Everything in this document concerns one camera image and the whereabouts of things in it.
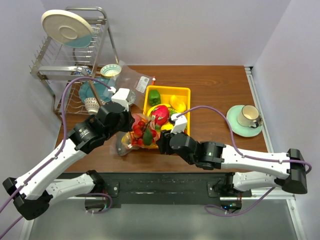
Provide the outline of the orange zip top bag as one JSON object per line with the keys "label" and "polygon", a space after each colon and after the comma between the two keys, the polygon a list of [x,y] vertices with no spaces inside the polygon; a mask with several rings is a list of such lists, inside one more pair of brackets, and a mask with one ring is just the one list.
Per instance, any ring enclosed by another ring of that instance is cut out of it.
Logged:
{"label": "orange zip top bag", "polygon": [[[154,128],[156,130],[155,121],[154,121],[154,119],[152,117],[144,115],[144,114],[141,114],[141,113],[134,113],[134,114],[132,114],[132,117],[134,118],[134,123],[139,121],[139,120],[152,121],[153,122],[153,126],[154,126]],[[116,145],[116,150],[117,150],[117,153],[118,153],[119,156],[124,156],[124,155],[128,154],[129,152],[131,152],[133,150],[142,149],[141,147],[137,147],[137,146],[133,146],[133,145],[131,145],[130,148],[124,147],[122,145],[122,143],[121,143],[121,140],[122,140],[122,137],[125,135],[125,133],[126,132],[118,132],[116,134],[116,144],[115,145]],[[157,134],[158,134],[158,137],[157,137],[157,140],[158,140],[159,137],[160,137],[160,133],[157,131]]]}

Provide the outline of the yellow bell pepper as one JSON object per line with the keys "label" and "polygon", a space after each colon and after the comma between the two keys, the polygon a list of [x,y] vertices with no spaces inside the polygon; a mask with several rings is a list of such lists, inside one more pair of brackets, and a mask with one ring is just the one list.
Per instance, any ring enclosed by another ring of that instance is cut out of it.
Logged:
{"label": "yellow bell pepper", "polygon": [[125,133],[124,136],[121,139],[121,143],[125,148],[130,148],[132,145],[132,137],[129,132]]}

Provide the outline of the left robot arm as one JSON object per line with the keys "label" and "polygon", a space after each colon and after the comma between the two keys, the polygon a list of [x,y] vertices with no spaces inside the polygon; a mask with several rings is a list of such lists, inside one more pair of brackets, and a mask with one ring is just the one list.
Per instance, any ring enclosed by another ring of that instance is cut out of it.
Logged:
{"label": "left robot arm", "polygon": [[116,133],[130,132],[133,123],[128,106],[110,101],[101,106],[96,115],[76,124],[58,147],[32,170],[18,178],[9,177],[3,181],[2,185],[16,210],[26,220],[33,220],[50,206],[69,197],[99,196],[105,181],[95,170],[61,182],[55,182],[55,179]]}

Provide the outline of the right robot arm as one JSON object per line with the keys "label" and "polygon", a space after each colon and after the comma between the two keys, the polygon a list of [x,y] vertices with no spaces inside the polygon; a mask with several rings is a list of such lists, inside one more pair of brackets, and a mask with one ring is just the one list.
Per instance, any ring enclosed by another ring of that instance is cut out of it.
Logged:
{"label": "right robot arm", "polygon": [[230,197],[257,188],[281,188],[291,194],[306,194],[307,163],[298,149],[272,153],[238,149],[219,142],[198,142],[184,132],[162,131],[156,141],[161,154],[181,157],[204,170],[241,169],[227,177],[221,190]]}

